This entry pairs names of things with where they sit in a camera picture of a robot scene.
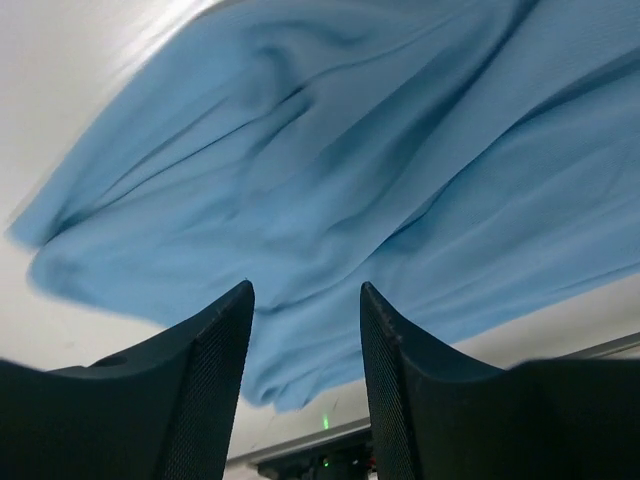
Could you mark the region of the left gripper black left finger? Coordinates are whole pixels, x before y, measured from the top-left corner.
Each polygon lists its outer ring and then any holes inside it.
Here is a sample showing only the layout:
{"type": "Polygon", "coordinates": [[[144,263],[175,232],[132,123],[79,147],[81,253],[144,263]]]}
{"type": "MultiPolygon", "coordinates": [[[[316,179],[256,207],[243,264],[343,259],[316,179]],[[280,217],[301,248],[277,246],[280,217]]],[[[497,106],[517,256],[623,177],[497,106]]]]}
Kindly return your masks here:
{"type": "Polygon", "coordinates": [[[254,312],[242,281],[193,317],[83,367],[1,364],[5,479],[219,479],[254,312]]]}

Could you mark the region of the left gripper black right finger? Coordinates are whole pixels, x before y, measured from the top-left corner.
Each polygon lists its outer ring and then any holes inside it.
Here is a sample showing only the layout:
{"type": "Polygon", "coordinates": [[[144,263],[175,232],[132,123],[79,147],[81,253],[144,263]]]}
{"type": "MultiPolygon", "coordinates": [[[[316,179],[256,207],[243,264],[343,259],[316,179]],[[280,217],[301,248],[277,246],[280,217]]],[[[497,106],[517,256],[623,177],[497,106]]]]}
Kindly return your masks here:
{"type": "Polygon", "coordinates": [[[382,479],[635,479],[639,363],[547,359],[503,370],[403,317],[370,283],[360,330],[382,479]]]}

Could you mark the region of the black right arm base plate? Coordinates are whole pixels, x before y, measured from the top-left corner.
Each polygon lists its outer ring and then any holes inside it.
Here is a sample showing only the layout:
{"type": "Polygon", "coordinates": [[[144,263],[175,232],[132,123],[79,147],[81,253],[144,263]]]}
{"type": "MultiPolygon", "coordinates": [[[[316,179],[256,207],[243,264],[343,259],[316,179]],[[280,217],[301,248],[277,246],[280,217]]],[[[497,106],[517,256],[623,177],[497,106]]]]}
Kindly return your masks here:
{"type": "Polygon", "coordinates": [[[368,480],[377,479],[377,464],[369,429],[320,445],[286,453],[256,464],[264,479],[368,480]]]}

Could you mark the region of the light blue mesh shorts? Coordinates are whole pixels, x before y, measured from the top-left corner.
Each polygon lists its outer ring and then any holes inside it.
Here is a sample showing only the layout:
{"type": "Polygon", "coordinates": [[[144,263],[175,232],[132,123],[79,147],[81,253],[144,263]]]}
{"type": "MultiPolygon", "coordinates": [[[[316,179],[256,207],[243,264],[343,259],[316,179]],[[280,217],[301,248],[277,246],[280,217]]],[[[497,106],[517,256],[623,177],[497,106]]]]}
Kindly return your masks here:
{"type": "Polygon", "coordinates": [[[171,326],[242,280],[241,392],[361,378],[359,290],[455,343],[639,270],[635,1],[238,1],[18,216],[48,294],[171,326]]]}

